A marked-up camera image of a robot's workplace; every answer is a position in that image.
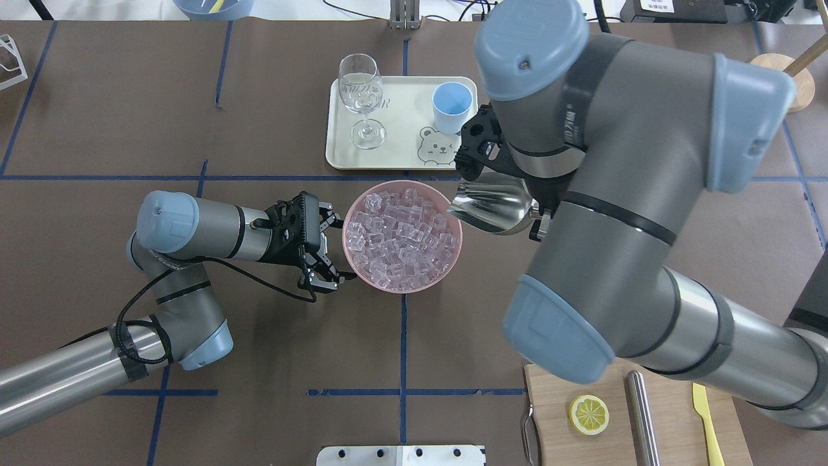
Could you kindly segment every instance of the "blue bowl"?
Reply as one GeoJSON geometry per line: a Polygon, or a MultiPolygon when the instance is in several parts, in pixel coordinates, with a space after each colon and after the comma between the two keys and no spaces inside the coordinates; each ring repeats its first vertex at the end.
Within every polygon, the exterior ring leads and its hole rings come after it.
{"type": "Polygon", "coordinates": [[[250,16],[253,9],[253,0],[224,0],[224,5],[215,13],[209,10],[215,5],[215,0],[172,0],[189,19],[192,20],[216,20],[232,21],[235,19],[250,16]]]}

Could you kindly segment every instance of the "glass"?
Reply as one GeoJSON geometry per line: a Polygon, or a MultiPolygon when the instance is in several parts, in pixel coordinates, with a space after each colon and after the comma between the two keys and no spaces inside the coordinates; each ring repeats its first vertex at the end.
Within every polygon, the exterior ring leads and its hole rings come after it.
{"type": "Polygon", "coordinates": [[[383,78],[377,62],[364,53],[348,55],[339,63],[339,98],[345,108],[363,119],[351,129],[351,141],[361,149],[378,148],[385,140],[385,127],[369,119],[383,102],[383,78]]]}

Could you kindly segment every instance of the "lemon slice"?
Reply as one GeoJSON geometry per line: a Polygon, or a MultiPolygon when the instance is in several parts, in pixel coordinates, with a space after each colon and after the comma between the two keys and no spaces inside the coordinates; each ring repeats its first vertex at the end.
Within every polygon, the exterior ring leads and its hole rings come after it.
{"type": "Polygon", "coordinates": [[[609,410],[599,397],[581,395],[570,403],[570,422],[582,434],[600,434],[609,424],[609,410]]]}

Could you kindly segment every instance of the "bowl of ice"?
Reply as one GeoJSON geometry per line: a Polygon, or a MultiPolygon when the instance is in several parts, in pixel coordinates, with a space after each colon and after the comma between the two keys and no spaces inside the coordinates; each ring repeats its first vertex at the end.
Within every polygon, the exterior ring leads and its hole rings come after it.
{"type": "Polygon", "coordinates": [[[378,184],[344,218],[342,246],[359,278],[389,293],[415,293],[443,279],[457,262],[463,231],[445,211],[449,200],[421,182],[378,184]]]}

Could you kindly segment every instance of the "cutting board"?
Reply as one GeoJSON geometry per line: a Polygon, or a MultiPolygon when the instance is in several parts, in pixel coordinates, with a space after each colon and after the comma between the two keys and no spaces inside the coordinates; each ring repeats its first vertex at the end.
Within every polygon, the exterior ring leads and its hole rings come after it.
{"type": "MultiPolygon", "coordinates": [[[[623,359],[617,359],[591,385],[565,381],[534,364],[524,367],[544,465],[637,465],[624,391],[624,377],[631,370],[644,375],[661,464],[707,466],[704,427],[693,409],[692,384],[667,379],[623,359]],[[604,400],[609,409],[607,429],[597,435],[576,431],[568,417],[570,402],[587,394],[604,400]]],[[[710,388],[707,397],[724,463],[753,466],[733,398],[710,388]]]]}

